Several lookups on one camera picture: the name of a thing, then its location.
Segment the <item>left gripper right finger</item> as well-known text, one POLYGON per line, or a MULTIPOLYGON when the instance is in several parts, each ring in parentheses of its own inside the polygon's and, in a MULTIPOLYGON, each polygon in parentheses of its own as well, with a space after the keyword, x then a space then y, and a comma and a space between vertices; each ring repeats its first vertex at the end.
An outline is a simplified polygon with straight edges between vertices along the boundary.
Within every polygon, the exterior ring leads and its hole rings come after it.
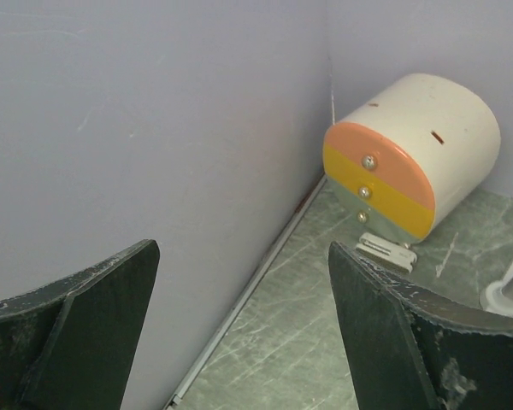
POLYGON ((513 319, 331 243, 328 271, 361 409, 513 409, 513 319))

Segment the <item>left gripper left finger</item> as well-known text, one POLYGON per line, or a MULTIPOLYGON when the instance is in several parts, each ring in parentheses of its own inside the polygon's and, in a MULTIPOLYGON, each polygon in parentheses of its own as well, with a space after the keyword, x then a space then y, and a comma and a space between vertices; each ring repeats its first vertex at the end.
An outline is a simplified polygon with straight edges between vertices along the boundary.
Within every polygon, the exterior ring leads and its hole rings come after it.
POLYGON ((0 301, 0 409, 120 408, 159 260, 145 239, 0 301))

